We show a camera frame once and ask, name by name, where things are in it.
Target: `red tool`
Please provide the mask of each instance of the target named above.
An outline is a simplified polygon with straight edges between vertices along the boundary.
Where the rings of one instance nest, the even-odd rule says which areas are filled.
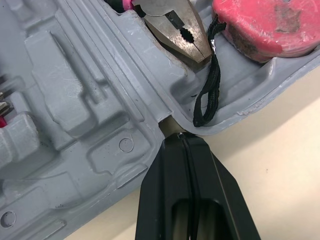
[[[320,0],[214,0],[225,37],[249,58],[300,57],[320,44]]]
[[[3,116],[0,116],[0,129],[4,128],[5,126],[7,126],[6,120]]]

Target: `tool compartment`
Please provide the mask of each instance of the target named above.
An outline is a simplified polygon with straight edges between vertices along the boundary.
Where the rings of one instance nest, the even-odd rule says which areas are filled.
[[[192,3],[207,28],[212,2]],[[259,64],[220,34],[219,110],[195,128],[208,68],[192,71],[162,48],[133,10],[117,14],[102,0],[0,0],[0,33],[0,92],[13,107],[0,128],[0,240],[63,239],[141,184],[163,119],[218,133],[320,62],[316,49]]]

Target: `pink handle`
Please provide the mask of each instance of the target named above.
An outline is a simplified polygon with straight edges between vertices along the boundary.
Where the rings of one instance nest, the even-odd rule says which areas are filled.
[[[132,3],[131,3],[132,1],[133,1],[133,0],[122,0],[123,9],[124,9],[125,11],[134,9],[134,6],[133,6]]]

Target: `dirt stain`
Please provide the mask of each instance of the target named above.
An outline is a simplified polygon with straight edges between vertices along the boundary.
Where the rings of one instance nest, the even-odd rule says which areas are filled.
[[[276,17],[275,31],[278,33],[296,33],[300,29],[301,10],[294,10],[285,5],[274,7]]]

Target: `gray plastic tool case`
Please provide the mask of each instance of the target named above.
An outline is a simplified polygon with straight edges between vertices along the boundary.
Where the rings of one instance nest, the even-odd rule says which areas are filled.
[[[193,2],[208,27],[211,0]],[[216,39],[220,108],[192,123],[206,80],[164,50],[134,11],[102,0],[0,0],[0,240],[63,239],[137,188],[168,116],[211,135],[258,111],[316,67],[319,50],[252,62]]]

